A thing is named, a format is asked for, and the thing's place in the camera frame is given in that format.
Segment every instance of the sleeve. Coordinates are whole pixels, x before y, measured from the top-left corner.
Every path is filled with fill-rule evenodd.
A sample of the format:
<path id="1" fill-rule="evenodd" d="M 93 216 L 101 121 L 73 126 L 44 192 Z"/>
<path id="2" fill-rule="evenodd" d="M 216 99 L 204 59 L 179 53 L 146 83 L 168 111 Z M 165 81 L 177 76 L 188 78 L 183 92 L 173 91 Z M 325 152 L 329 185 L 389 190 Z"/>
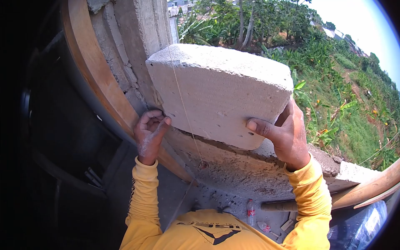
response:
<path id="1" fill-rule="evenodd" d="M 293 186 L 298 209 L 298 223 L 282 243 L 287 249 L 330 248 L 327 234 L 332 219 L 332 198 L 320 164 L 310 156 L 310 162 L 300 170 L 289 172 L 286 166 L 284 168 Z"/>
<path id="2" fill-rule="evenodd" d="M 133 187 L 129 204 L 125 232 L 120 249 L 138 249 L 143 245 L 154 245 L 162 234 L 158 217 L 158 161 L 147 166 L 135 158 L 132 169 Z"/>

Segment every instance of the sky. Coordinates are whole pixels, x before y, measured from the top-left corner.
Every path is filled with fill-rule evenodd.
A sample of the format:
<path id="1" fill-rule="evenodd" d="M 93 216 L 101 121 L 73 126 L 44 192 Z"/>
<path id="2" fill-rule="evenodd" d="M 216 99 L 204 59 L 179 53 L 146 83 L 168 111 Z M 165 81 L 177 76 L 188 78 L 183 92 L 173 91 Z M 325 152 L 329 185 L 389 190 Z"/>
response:
<path id="1" fill-rule="evenodd" d="M 373 0 L 312 0 L 305 4 L 316 10 L 323 22 L 332 22 L 337 30 L 349 34 L 365 53 L 375 53 L 381 69 L 400 90 L 398 35 Z"/>

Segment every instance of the yellow long-sleeve shirt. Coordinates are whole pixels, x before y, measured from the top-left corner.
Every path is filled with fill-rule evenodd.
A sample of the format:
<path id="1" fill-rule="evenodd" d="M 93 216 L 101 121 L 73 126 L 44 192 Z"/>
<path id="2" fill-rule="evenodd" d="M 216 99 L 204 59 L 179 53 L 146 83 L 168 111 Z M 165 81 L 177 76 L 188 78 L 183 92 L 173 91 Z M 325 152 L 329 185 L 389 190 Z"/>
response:
<path id="1" fill-rule="evenodd" d="M 329 249 L 332 199 L 321 166 L 311 155 L 302 169 L 285 173 L 296 196 L 298 223 L 281 245 L 231 214 L 214 209 L 183 214 L 162 233 L 158 217 L 157 165 L 136 157 L 134 187 L 120 249 Z"/>

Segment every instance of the concrete floor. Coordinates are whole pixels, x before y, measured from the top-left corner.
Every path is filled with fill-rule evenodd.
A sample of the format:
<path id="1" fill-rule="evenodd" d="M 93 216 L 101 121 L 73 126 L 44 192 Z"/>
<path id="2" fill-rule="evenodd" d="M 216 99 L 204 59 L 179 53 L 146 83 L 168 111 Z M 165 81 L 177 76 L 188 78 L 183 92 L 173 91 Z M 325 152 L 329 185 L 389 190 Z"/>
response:
<path id="1" fill-rule="evenodd" d="M 112 228 L 109 236 L 113 239 L 112 244 L 110 244 L 111 248 L 119 246 L 126 230 L 124 221 L 128 211 L 128 202 L 132 187 L 132 168 L 135 165 L 134 159 L 136 156 L 137 151 L 134 146 L 122 143 L 116 153 L 116 157 L 119 157 L 120 159 L 113 159 L 114 166 L 112 166 L 112 164 L 110 165 L 110 167 L 116 168 L 107 188 L 107 195 L 110 201 L 109 209 L 112 214 L 111 221 L 109 222 L 110 227 Z M 160 182 L 158 186 L 159 217 L 161 229 L 164 231 L 172 219 L 172 216 L 174 215 L 174 212 L 189 185 L 161 164 L 158 165 L 158 179 Z M 195 199 L 198 199 L 198 203 L 205 209 L 217 209 L 218 207 L 230 206 L 232 208 L 232 214 L 246 222 L 246 204 L 249 198 L 251 197 L 239 197 L 235 194 L 229 194 L 211 186 L 200 184 L 199 187 L 192 186 L 189 189 L 188 194 L 178 210 L 177 216 L 188 212 Z M 280 227 L 288 220 L 289 213 L 263 212 L 260 210 L 260 204 L 262 201 L 253 201 L 256 206 L 256 221 L 266 222 L 274 233 L 281 236 L 276 238 L 271 233 L 264 234 L 277 243 L 282 243 L 287 232 L 290 232 L 294 228 L 294 225 L 292 225 L 287 232 L 283 232 L 280 229 Z"/>

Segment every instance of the wooden stick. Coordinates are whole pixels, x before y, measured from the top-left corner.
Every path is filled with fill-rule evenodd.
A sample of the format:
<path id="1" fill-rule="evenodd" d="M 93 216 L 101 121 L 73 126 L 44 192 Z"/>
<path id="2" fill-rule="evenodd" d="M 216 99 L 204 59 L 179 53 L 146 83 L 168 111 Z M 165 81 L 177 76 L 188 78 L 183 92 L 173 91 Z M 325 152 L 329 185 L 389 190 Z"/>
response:
<path id="1" fill-rule="evenodd" d="M 82 77 L 101 104 L 124 132 L 134 138 L 133 127 L 139 116 L 112 74 L 97 41 L 86 0 L 63 0 L 61 7 L 64 36 L 74 62 Z M 179 178 L 193 180 L 166 150 L 161 147 L 158 161 Z"/>

